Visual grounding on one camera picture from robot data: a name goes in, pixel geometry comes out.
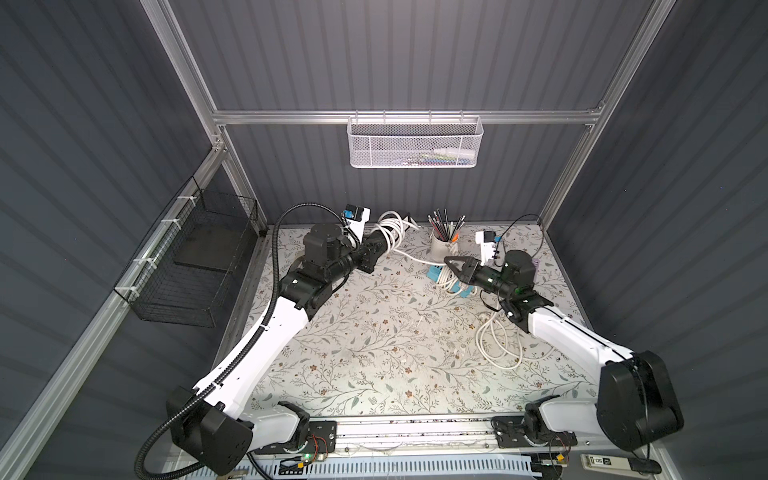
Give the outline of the black power strip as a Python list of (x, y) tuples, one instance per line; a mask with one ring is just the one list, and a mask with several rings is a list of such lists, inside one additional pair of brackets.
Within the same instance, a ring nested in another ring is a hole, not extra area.
[(417, 223), (409, 216), (403, 217), (396, 211), (387, 211), (378, 218), (372, 227), (371, 235), (384, 242), (386, 252), (398, 252), (406, 233), (418, 229)]

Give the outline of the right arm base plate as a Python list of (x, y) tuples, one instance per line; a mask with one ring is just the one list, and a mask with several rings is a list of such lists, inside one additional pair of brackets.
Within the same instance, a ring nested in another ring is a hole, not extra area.
[(555, 432), (541, 420), (529, 416), (495, 416), (491, 427), (500, 448), (562, 446), (570, 449), (578, 444), (572, 432)]

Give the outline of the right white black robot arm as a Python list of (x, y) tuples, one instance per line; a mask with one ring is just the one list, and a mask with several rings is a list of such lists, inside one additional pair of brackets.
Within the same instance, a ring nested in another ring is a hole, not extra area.
[(447, 256), (444, 262), (462, 283), (494, 295), (508, 321), (563, 353), (597, 384), (594, 399), (555, 394), (527, 404), (517, 429), (530, 444), (587, 434), (634, 451), (683, 429), (684, 415), (663, 359), (618, 345), (569, 319), (535, 290), (529, 254), (506, 253), (500, 269), (469, 256)]

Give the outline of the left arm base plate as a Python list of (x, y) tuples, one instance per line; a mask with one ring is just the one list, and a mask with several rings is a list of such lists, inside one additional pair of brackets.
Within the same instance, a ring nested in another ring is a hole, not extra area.
[(329, 454), (336, 449), (338, 423), (336, 421), (310, 420), (308, 431), (298, 443), (273, 443), (255, 449), (259, 455)]

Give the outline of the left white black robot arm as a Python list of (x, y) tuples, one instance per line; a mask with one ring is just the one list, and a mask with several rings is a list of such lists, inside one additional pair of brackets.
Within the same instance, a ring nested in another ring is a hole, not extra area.
[(226, 475), (252, 450), (305, 445), (309, 416), (301, 408), (281, 402), (247, 415), (247, 401), (278, 354), (333, 295), (335, 282), (355, 270), (372, 272), (388, 248), (380, 231), (353, 246), (335, 224), (312, 227), (304, 238), (303, 256), (279, 278), (276, 296), (259, 322), (193, 389), (179, 388), (169, 397), (172, 441), (196, 460), (169, 473), (170, 478), (202, 467)]

